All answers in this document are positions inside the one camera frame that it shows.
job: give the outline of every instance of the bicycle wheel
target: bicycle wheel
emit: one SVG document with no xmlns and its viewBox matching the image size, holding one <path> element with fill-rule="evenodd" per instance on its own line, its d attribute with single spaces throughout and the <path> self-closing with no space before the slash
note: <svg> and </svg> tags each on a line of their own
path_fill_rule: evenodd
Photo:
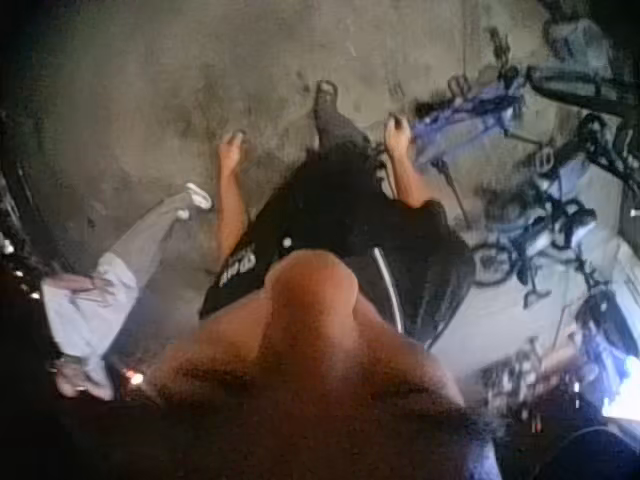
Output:
<svg viewBox="0 0 640 480">
<path fill-rule="evenodd" d="M 476 263 L 473 284 L 479 288 L 496 287 L 509 280 L 518 261 L 514 250 L 501 243 L 479 243 L 471 248 Z"/>
<path fill-rule="evenodd" d="M 530 66 L 527 81 L 533 91 L 549 100 L 618 117 L 633 115 L 640 104 L 637 83 L 579 70 Z"/>
</svg>

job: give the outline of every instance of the leg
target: leg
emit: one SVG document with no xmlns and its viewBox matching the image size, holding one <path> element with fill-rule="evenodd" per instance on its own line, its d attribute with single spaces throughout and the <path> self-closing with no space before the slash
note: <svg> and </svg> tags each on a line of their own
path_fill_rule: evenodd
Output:
<svg viewBox="0 0 640 480">
<path fill-rule="evenodd" d="M 144 286 L 160 262 L 162 240 L 178 219 L 178 212 L 193 207 L 189 192 L 170 197 L 148 212 L 111 248 Z"/>
<path fill-rule="evenodd" d="M 318 82 L 313 115 L 321 152 L 342 143 L 369 150 L 371 142 L 367 135 L 338 112 L 338 87 L 335 83 L 327 80 Z"/>
</svg>

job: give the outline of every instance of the hand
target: hand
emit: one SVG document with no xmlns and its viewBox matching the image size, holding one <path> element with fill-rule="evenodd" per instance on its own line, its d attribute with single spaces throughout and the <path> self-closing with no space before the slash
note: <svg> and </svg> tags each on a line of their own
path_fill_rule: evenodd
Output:
<svg viewBox="0 0 640 480">
<path fill-rule="evenodd" d="M 220 158 L 220 176 L 227 177 L 235 173 L 236 167 L 242 160 L 242 143 L 245 133 L 236 130 L 227 134 L 218 145 L 218 157 Z"/>
<path fill-rule="evenodd" d="M 406 117 L 391 115 L 384 131 L 384 146 L 391 160 L 408 158 L 411 145 L 411 128 Z"/>
</svg>

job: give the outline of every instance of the concrete floor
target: concrete floor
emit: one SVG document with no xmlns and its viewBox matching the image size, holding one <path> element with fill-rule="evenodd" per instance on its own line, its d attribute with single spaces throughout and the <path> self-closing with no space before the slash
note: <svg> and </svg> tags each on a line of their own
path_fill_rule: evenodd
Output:
<svg viewBox="0 0 640 480">
<path fill-rule="evenodd" d="M 212 151 L 228 130 L 249 132 L 242 187 L 257 211 L 315 141 L 315 80 L 334 80 L 340 109 L 379 136 L 388 112 L 442 90 L 454 73 L 475 77 L 492 63 L 490 25 L 509 34 L 515 63 L 544 62 L 545 18 L 535 0 L 84 2 L 43 21 L 29 39 L 13 77 L 19 90 L 5 106 L 14 151 L 62 250 L 89 271 L 185 182 L 214 191 Z M 522 127 L 538 138 L 561 137 L 566 117 L 532 95 Z M 463 196 L 473 204 L 477 184 L 504 177 L 504 162 L 527 149 L 495 139 L 461 159 L 453 173 Z M 451 195 L 427 176 L 456 222 Z M 593 181 L 607 181 L 601 177 Z M 601 203 L 615 201 L 607 193 Z M 115 345 L 123 364 L 144 367 L 195 327 L 211 278 L 214 222 L 215 214 L 203 215 L 174 230 L 162 268 Z M 516 284 L 472 292 L 437 348 L 457 376 L 549 331 L 562 298 L 525 315 L 521 293 Z"/>
</svg>

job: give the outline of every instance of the bicycle tire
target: bicycle tire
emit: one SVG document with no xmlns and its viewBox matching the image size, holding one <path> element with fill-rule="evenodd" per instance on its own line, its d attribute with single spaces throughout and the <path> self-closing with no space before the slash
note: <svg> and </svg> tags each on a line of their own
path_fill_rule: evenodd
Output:
<svg viewBox="0 0 640 480">
<path fill-rule="evenodd" d="M 494 280 L 481 280 L 478 278 L 478 272 L 483 269 L 482 263 L 478 261 L 478 255 L 485 252 L 489 255 L 489 252 L 497 252 L 498 254 L 506 254 L 508 257 L 507 268 Z M 516 252 L 508 245 L 499 242 L 482 242 L 471 247 L 471 255 L 476 264 L 476 277 L 473 280 L 473 285 L 478 288 L 490 288 L 497 287 L 506 283 L 515 274 L 516 267 L 518 266 L 518 260 L 516 258 Z"/>
<path fill-rule="evenodd" d="M 554 67 L 529 66 L 526 76 L 527 82 L 538 95 L 594 112 L 625 118 L 634 115 L 640 105 L 638 83 Z M 593 93 L 576 91 L 580 89 L 592 89 Z"/>
</svg>

